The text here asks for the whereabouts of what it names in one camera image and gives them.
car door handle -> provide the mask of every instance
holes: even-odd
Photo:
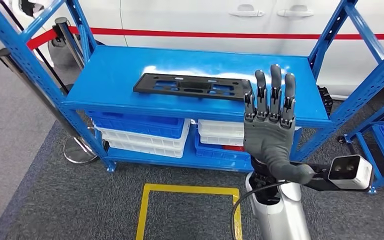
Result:
[[[288,18],[288,17],[306,18],[306,17],[313,16],[314,12],[312,10],[296,11],[296,10],[283,9],[278,11],[277,15],[285,18]]]
[[[236,17],[261,17],[265,13],[263,11],[253,10],[253,11],[231,11],[229,12],[229,14]]]

stanchion base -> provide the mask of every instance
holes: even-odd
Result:
[[[93,135],[95,135],[95,131],[93,127],[88,127]],[[98,159],[98,156],[92,152],[87,146],[84,148],[79,145],[79,139],[74,137],[70,137],[64,144],[64,157],[73,164],[88,164]]]

blue shelf frame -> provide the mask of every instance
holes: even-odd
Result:
[[[381,131],[381,125],[384,125],[384,106],[365,121],[360,123],[360,125],[358,125],[351,132],[344,134],[345,142],[347,144],[352,144],[354,139],[358,140],[366,159],[374,166],[374,175],[376,176],[376,181],[373,183],[374,188],[384,186],[384,176],[382,176],[379,171],[363,134],[370,132],[374,136],[374,139],[384,156],[384,134]]]
[[[33,34],[48,20],[51,15],[63,4],[66,3],[74,22],[79,29],[82,41],[82,51],[85,64],[93,57],[97,48],[91,29],[85,18],[78,0],[54,0],[52,4],[43,11],[43,13],[33,21],[22,33],[17,33],[5,16],[0,12],[0,41],[11,52],[12,58],[18,63],[20,68],[29,76],[32,82],[37,84],[56,108],[61,111],[64,117],[72,124],[84,140],[90,145],[92,150],[102,159],[109,172],[113,172],[117,161],[126,161],[133,153],[118,152],[110,149],[104,150],[99,140],[97,140],[87,129],[80,116],[76,113],[79,106],[66,102],[66,97],[55,85],[47,71],[41,66],[35,55],[26,46],[27,41]],[[361,15],[355,9],[357,0],[341,0],[334,11],[323,33],[318,39],[311,54],[307,57],[308,67],[315,80],[320,73],[323,58],[326,50],[334,40],[341,26],[347,17],[356,26],[361,34],[368,49],[378,62],[378,66],[369,74],[362,84],[344,101],[340,107],[332,113],[330,119],[309,120],[305,127],[317,128],[316,133],[301,148],[292,154],[291,158],[295,161],[305,161],[321,144],[332,136],[347,120],[349,120],[356,111],[367,103],[377,92],[384,87],[384,49],[377,40],[376,36],[370,30],[369,26],[363,20]],[[104,105],[95,105],[95,110],[99,110]]]

red object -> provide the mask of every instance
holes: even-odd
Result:
[[[69,27],[70,31],[78,34],[75,26]],[[283,34],[283,33],[228,33],[228,32],[187,32],[187,31],[153,31],[91,27],[93,34],[97,35],[126,35],[126,36],[154,36],[154,37],[189,37],[189,38],[239,38],[239,39],[319,39],[320,34]],[[377,39],[384,40],[384,33],[375,34]],[[53,29],[39,35],[30,41],[27,46],[35,49],[40,45],[54,39],[57,34]],[[359,34],[337,34],[336,40],[361,40]]]
[[[223,145],[222,146],[224,150],[232,150],[232,151],[238,151],[238,152],[244,152],[244,147],[243,146],[228,146],[228,145]]]

robot finger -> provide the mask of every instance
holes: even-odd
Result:
[[[243,88],[243,104],[245,107],[244,118],[245,121],[252,122],[256,116],[256,108],[254,105],[253,87],[249,80],[242,80]]]
[[[271,73],[271,94],[270,94],[270,112],[268,119],[277,123],[280,119],[281,96],[282,96],[282,72],[278,64],[270,66]]]
[[[285,98],[283,101],[283,109],[280,118],[280,125],[290,129],[295,118],[295,76],[292,73],[285,75]]]
[[[269,106],[267,105],[267,88],[266,77],[261,70],[255,71],[257,79],[257,111],[256,116],[259,120],[264,121],[269,115]]]

